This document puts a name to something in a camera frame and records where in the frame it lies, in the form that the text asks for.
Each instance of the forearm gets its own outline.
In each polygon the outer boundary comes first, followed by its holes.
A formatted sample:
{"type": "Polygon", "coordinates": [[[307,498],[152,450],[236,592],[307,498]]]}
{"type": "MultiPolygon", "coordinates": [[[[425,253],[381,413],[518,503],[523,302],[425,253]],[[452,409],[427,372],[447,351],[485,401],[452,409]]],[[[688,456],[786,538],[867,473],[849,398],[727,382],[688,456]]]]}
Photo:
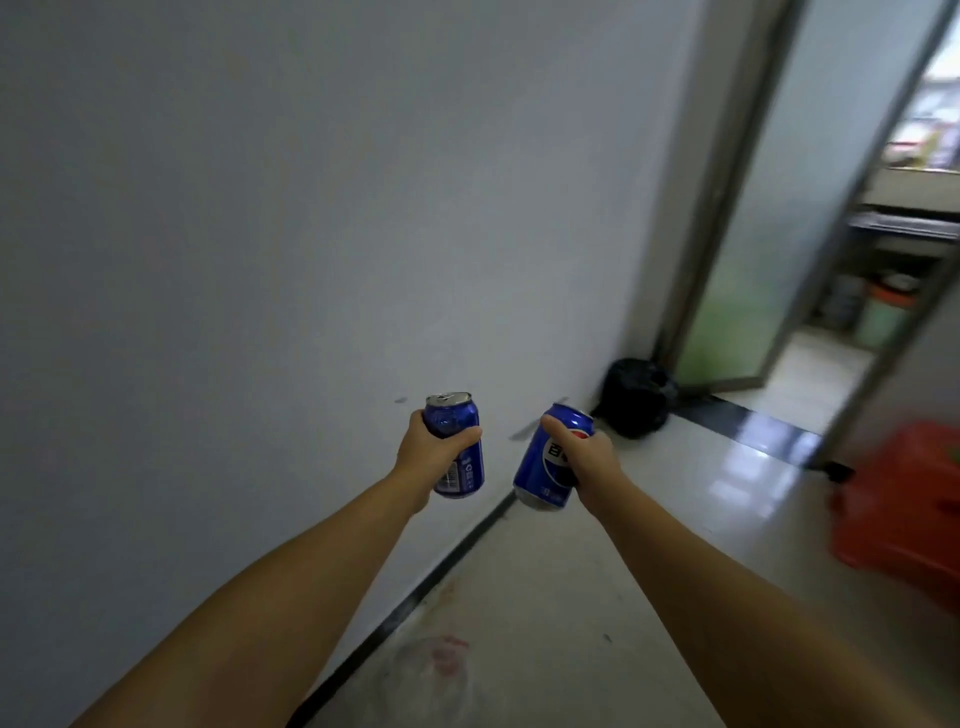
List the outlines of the forearm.
{"type": "Polygon", "coordinates": [[[792,599],[625,476],[597,492],[595,515],[728,725],[932,725],[792,599]]]}
{"type": "Polygon", "coordinates": [[[252,564],[77,725],[282,726],[415,512],[418,493],[390,476],[252,564]]]}

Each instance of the black garbage bag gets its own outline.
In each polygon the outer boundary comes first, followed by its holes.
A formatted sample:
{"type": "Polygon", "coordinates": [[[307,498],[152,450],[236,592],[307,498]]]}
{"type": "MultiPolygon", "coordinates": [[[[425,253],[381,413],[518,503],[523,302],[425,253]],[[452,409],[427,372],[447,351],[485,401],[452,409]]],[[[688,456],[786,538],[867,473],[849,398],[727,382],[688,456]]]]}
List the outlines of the black garbage bag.
{"type": "Polygon", "coordinates": [[[618,359],[607,370],[600,403],[591,413],[636,440],[663,427],[677,402],[677,382],[645,359],[618,359]]]}

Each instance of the red plastic stool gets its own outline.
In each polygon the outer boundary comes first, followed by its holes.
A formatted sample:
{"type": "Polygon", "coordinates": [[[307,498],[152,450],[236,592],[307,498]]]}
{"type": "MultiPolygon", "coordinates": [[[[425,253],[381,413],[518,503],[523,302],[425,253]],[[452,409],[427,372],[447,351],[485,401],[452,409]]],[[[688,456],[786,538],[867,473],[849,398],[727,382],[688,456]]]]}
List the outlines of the red plastic stool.
{"type": "Polygon", "coordinates": [[[960,429],[908,425],[832,505],[834,556],[896,576],[960,612],[960,429]]]}

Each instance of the white tile floor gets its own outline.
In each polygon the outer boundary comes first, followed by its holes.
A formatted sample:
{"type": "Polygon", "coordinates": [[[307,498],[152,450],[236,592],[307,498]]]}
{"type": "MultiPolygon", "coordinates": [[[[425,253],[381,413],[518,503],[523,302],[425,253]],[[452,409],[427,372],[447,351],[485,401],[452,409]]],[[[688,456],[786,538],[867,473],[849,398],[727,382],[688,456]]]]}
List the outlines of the white tile floor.
{"type": "Polygon", "coordinates": [[[718,394],[755,412],[823,434],[874,355],[822,328],[801,328],[783,351],[767,386],[718,394]]]}
{"type": "MultiPolygon", "coordinates": [[[[808,604],[960,724],[955,619],[829,556],[821,476],[679,418],[647,441],[618,446],[625,471],[691,529],[808,604]]],[[[722,725],[575,498],[558,514],[515,504],[312,725],[408,725],[377,714],[378,670],[399,645],[445,634],[470,644],[481,697],[470,725],[722,725]]]]}

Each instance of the blue can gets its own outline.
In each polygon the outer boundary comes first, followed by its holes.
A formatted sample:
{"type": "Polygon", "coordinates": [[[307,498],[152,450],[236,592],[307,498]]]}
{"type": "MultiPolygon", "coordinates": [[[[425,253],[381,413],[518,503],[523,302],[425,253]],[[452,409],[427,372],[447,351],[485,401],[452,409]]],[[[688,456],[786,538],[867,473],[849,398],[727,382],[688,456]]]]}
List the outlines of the blue can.
{"type": "MultiPolygon", "coordinates": [[[[593,435],[593,418],[579,409],[555,403],[546,414],[556,417],[578,437],[593,435]]],[[[559,511],[576,484],[577,476],[566,460],[564,449],[542,425],[537,427],[514,475],[516,499],[538,511],[559,511]]]]}
{"type": "MultiPolygon", "coordinates": [[[[426,398],[423,423],[434,437],[447,438],[479,425],[480,414],[470,392],[447,392],[426,398]]],[[[480,490],[481,485],[483,451],[477,443],[457,455],[433,490],[443,497],[467,497],[480,490]]]]}

